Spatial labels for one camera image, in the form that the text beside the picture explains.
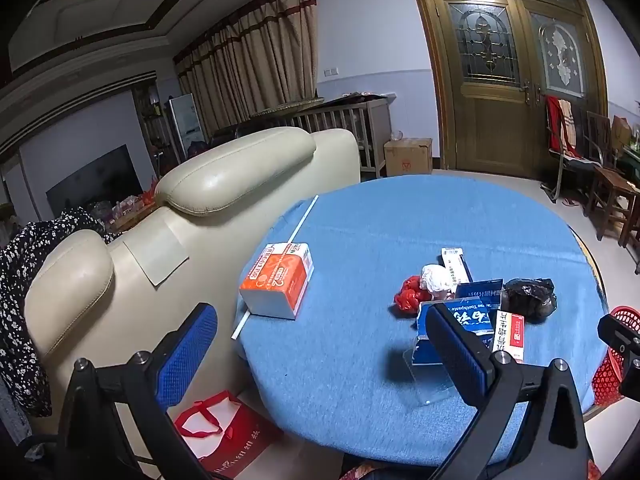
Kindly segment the metal chair with red cloth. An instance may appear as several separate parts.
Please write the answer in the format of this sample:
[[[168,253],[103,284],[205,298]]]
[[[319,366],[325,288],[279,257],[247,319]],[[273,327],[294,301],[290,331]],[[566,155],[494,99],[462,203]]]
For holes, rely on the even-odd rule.
[[[555,204],[561,194],[565,169],[593,171],[603,166],[604,156],[589,129],[589,114],[582,106],[547,94],[544,117],[548,151],[558,160],[559,166],[555,184],[542,182],[540,187]]]

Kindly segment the black television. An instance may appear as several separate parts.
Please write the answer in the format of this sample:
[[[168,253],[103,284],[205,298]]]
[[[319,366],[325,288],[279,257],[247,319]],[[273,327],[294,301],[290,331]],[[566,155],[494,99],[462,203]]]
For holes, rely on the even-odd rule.
[[[47,192],[47,199],[58,216],[68,208],[86,208],[99,202],[115,205],[141,193],[128,148],[122,144],[58,182]]]

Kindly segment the black white floral garment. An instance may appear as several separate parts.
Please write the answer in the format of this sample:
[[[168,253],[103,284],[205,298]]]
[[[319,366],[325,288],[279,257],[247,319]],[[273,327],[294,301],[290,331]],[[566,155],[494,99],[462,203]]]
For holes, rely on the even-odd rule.
[[[51,416],[52,402],[47,373],[27,328],[26,296],[47,256],[81,230],[96,232],[105,243],[118,237],[85,209],[74,207],[54,220],[27,223],[1,251],[1,378],[29,416]]]

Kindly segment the dark wooden stool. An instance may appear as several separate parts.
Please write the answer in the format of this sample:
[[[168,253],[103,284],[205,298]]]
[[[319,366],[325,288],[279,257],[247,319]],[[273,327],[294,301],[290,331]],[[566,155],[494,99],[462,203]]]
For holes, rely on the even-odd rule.
[[[595,166],[584,215],[596,229],[597,240],[617,232],[617,244],[624,247],[631,228],[639,189],[612,169]]]

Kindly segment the black plastic bag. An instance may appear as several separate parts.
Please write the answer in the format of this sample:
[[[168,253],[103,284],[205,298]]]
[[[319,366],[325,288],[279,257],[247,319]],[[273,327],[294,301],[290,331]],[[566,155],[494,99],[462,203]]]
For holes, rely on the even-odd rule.
[[[514,278],[503,285],[501,307],[526,322],[543,323],[558,307],[550,278]]]

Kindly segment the clear plastic packaging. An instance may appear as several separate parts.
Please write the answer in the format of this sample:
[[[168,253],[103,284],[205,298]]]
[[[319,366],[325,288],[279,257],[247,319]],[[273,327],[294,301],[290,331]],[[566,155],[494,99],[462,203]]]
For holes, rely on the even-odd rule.
[[[414,365],[412,351],[402,354],[414,383],[416,396],[422,405],[430,405],[446,400],[457,393],[445,367],[439,365]]]

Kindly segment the cream leather sofa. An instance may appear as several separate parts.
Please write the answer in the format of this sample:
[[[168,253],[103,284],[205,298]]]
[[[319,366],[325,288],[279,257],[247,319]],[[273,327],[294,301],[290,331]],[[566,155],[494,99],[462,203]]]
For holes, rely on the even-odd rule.
[[[215,308],[218,330],[182,406],[229,391],[260,410],[231,337],[243,273],[282,214],[359,180],[349,131],[271,128],[171,170],[156,187],[152,214],[111,243],[88,230],[63,240],[25,301],[52,401],[51,415],[32,421],[35,432],[58,433],[77,360],[98,367],[125,363],[154,349],[201,302]]]

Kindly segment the beige curtain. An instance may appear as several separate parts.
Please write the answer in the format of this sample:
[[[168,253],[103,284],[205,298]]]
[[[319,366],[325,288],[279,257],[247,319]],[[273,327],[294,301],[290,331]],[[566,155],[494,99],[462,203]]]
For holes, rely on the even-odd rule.
[[[267,108],[310,100],[318,82],[318,1],[252,0],[175,57],[208,136]]]

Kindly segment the red paper shopping bag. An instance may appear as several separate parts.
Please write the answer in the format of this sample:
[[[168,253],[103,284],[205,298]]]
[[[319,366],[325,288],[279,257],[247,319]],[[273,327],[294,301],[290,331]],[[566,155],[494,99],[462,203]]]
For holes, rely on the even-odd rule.
[[[196,401],[174,421],[178,434],[210,474],[236,479],[283,431],[228,390]]]

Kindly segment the white tissue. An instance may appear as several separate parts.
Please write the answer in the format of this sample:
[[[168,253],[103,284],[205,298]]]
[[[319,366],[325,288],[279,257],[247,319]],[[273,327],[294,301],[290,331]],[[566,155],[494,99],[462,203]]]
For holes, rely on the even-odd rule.
[[[427,264],[421,270],[420,289],[427,290],[432,295],[436,292],[452,292],[456,285],[451,278],[450,272],[439,264]]]

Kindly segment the red plastic bag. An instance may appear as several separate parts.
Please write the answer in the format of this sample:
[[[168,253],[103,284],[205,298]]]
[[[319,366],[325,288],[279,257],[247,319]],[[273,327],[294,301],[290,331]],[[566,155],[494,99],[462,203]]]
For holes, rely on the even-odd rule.
[[[420,304],[432,300],[430,292],[420,289],[419,281],[419,275],[410,276],[402,283],[400,291],[394,296],[394,304],[402,314],[417,315]]]

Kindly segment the white medicine box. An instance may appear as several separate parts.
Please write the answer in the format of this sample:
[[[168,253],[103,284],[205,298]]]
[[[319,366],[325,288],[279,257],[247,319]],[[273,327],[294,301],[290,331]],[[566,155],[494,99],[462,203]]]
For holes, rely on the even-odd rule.
[[[440,258],[444,267],[449,272],[451,283],[472,283],[473,279],[464,260],[463,249],[460,247],[446,247],[440,250]]]

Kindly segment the brown cardboard box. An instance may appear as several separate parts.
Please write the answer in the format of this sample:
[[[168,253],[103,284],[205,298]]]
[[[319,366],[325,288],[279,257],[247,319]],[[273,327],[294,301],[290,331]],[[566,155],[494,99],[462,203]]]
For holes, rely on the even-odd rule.
[[[389,177],[433,172],[431,138],[390,140],[384,145],[386,172]]]

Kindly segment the wooden crib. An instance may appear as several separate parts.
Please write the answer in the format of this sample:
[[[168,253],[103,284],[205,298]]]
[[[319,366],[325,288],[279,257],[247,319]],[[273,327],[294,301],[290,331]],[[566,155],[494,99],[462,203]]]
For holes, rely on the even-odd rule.
[[[373,179],[386,175],[384,145],[393,132],[392,101],[382,94],[352,92],[329,101],[315,98],[268,108],[250,116],[248,123],[265,128],[293,126],[309,133],[348,130],[357,143],[361,174]]]

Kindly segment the blue toothpaste box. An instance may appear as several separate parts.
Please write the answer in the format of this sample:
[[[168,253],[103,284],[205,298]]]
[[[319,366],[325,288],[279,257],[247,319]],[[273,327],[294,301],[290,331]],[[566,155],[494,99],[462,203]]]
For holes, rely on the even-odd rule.
[[[503,280],[460,283],[454,299],[442,300],[448,311],[468,331],[480,337],[489,347],[494,336],[492,312],[501,304]],[[426,331],[426,312],[436,301],[421,302],[416,317],[416,344],[411,355],[411,364],[415,366],[440,365],[442,361]]]

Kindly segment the red mesh basket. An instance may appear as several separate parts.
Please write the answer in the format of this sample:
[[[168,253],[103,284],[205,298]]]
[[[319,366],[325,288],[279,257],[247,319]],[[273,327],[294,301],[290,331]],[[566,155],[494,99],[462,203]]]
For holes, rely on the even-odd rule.
[[[605,357],[592,378],[594,404],[609,406],[620,399],[639,401],[639,312],[616,307],[600,319],[599,338]]]

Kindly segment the red white small box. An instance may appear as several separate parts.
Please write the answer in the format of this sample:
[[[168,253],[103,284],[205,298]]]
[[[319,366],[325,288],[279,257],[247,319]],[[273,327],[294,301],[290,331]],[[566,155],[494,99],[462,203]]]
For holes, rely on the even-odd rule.
[[[516,362],[523,363],[524,348],[525,318],[519,314],[497,310],[491,351],[504,351],[509,353]]]

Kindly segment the wooden double door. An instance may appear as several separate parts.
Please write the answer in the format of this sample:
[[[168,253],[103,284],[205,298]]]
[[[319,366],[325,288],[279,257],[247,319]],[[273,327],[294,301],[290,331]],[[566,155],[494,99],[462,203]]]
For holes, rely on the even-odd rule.
[[[608,111],[586,0],[416,0],[430,54],[442,168],[550,174],[544,100]]]

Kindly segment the blue tablecloth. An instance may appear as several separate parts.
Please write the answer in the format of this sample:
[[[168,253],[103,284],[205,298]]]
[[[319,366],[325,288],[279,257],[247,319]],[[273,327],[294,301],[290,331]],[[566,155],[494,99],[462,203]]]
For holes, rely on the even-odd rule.
[[[424,266],[462,253],[473,282],[548,280],[553,312],[524,327],[524,360],[570,367],[582,408],[605,348],[605,303],[573,230],[548,207],[482,180],[409,176],[301,200],[260,244],[307,245],[314,263],[293,321],[252,315],[240,344],[284,430],[337,450],[435,466],[474,410],[446,382],[416,380]]]

